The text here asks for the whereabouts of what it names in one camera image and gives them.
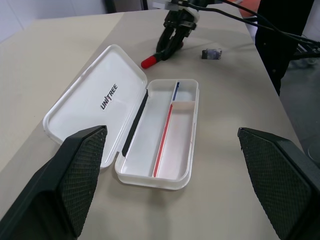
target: marker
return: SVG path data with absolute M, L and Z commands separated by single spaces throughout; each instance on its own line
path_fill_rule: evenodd
M 179 87 L 179 82 L 177 82 L 177 83 L 176 83 L 176 87 L 175 87 L 175 90 L 174 90 L 174 95 L 173 95 L 173 99 L 172 99 L 172 101 L 174 101 L 174 100 L 176 99 L 176 95 L 177 95 L 178 87 Z
M 147 59 L 141 62 L 141 67 L 143 69 L 150 68 L 151 66 L 161 61 L 161 55 L 162 54 L 160 52 L 153 54 L 152 56 L 148 57 Z
M 167 130 L 168 130 L 168 125 L 169 125 L 169 121 L 170 121 L 170 116 L 171 116 L 171 112 L 172 112 L 172 104 L 170 105 L 170 109 L 169 109 L 169 113 L 168 116 L 166 117 L 166 122 L 165 122 L 165 126 L 164 126 L 164 131 L 162 134 L 162 139 L 161 139 L 161 144 L 160 144 L 160 148 L 159 148 L 159 153 L 158 153 L 158 157 L 156 158 L 156 162 L 155 162 L 155 167 L 154 167 L 154 171 L 153 171 L 153 176 L 156 177 L 157 176 L 157 172 L 158 172 L 158 168 L 159 168 L 159 163 L 160 163 L 160 159 L 161 159 L 161 154 L 162 154 L 162 150 L 164 148 L 164 143 L 165 143 L 165 139 L 166 139 L 166 135 L 167 135 Z

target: cable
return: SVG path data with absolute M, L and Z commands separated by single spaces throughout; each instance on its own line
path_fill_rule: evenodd
M 292 33 L 288 33 L 288 32 L 283 32 L 283 31 L 281 31 L 281 30 L 278 29 L 275 25 L 273 25 L 268 19 L 266 19 L 264 16 L 262 16 L 261 14 L 255 12 L 255 11 L 252 11 L 252 10 L 250 10 L 250 9 L 244 7 L 244 6 L 235 4 L 234 2 L 231 2 L 231 1 L 228 1 L 228 0 L 220 0 L 220 1 L 221 1 L 221 2 L 224 2 L 224 3 L 226 3 L 226 4 L 229 4 L 229 5 L 233 6 L 233 7 L 236 7 L 236 8 L 238 8 L 238 9 L 244 10 L 244 11 L 246 11 L 246 12 L 248 12 L 248 13 L 254 15 L 254 16 L 257 16 L 258 18 L 262 19 L 266 24 L 268 24 L 269 26 L 271 26 L 271 28 L 273 28 L 273 29 L 274 29 L 276 32 L 278 32 L 278 33 L 290 35 L 290 36 L 292 36 L 292 37 L 294 37 L 294 38 L 298 38 L 298 39 L 300 39 L 300 40 L 308 41 L 308 42 L 311 42 L 311 43 L 316 44 L 316 45 L 319 44 L 319 42 L 317 42 L 317 41 L 315 41 L 315 40 L 308 39 L 308 38 L 306 38 L 306 37 L 302 37 L 302 36 L 299 36 L 299 35 L 296 35 L 296 34 L 292 34 Z
M 291 60 L 320 58 L 320 52 L 296 52 Z
M 194 4 L 191 4 L 187 1 L 179 1 L 177 3 L 179 6 L 183 6 L 183 7 L 190 7 L 192 9 L 195 9 L 197 11 L 206 11 L 206 12 L 215 12 L 215 13 L 219 13 L 219 14 L 222 14 L 226 17 L 229 17 L 231 19 L 235 19 L 235 20 L 238 20 L 240 22 L 243 22 L 243 23 L 246 23 L 246 24 L 249 24 L 249 25 L 252 25 L 252 26 L 255 26 L 255 27 L 260 27 L 260 28 L 264 28 L 264 29 L 268 29 L 268 30 L 271 30 L 271 31 L 274 31 L 274 32 L 278 32 L 280 34 L 282 34 L 283 36 L 287 37 L 287 38 L 290 38 L 294 41 L 297 41 L 298 43 L 303 43 L 303 44 L 313 44 L 313 45 L 317 45 L 317 46 L 320 46 L 320 42 L 317 42 L 317 41 L 314 41 L 314 40 L 311 40 L 311 39 L 307 39 L 307 38 L 304 38 L 302 36 L 298 36 L 298 35 L 295 35 L 295 34 L 292 34 L 292 33 L 288 33 L 288 32 L 284 32 L 284 31 L 281 31 L 279 30 L 278 28 L 272 28 L 272 27 L 268 27 L 268 26 L 264 26 L 264 25 L 261 25 L 261 24 L 257 24 L 257 23 L 253 23 L 251 21 L 248 21 L 248 20 L 245 20 L 241 17 L 237 17 L 237 16 L 234 16 L 234 15 L 231 15 L 225 11 L 222 11 L 220 9 L 217 9 L 217 8 L 208 8 L 208 7 L 201 7 L 201 6 L 196 6 Z M 242 7 L 242 6 L 239 6 L 239 5 L 236 5 L 235 7 L 241 7 L 241 8 L 244 8 L 247 10 L 247 8 L 245 7 Z M 251 11 L 248 9 L 248 12 L 252 12 L 254 13 L 254 15 L 256 16 L 258 13 L 254 12 L 254 11 Z

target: floor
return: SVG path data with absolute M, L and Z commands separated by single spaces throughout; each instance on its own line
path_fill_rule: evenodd
M 305 154 L 320 163 L 320 61 L 292 61 L 280 99 Z

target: table surface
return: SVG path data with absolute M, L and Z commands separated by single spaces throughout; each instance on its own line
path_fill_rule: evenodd
M 225 5 L 216 8 L 240 16 Z M 153 54 L 164 10 L 39 20 L 0 45 L 0 218 L 59 146 L 42 118 L 109 45 L 139 64 Z M 201 60 L 222 48 L 221 60 Z M 278 239 L 250 182 L 239 127 L 299 141 L 246 26 L 201 12 L 196 31 L 154 79 L 196 79 L 199 107 L 192 176 L 177 191 L 122 184 L 114 164 L 101 171 L 80 240 Z

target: robotic arm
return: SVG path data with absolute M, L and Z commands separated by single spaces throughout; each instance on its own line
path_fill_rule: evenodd
M 192 30 L 197 27 L 199 13 L 197 10 L 176 5 L 178 0 L 157 0 L 155 5 L 160 8 L 169 10 L 163 26 L 165 27 L 159 42 L 156 46 L 156 53 L 141 63 L 141 67 L 147 69 L 152 65 L 169 59 L 177 50 L 183 47 L 183 40 L 187 38 Z M 189 0 L 189 3 L 207 7 L 208 4 L 213 4 L 212 0 Z

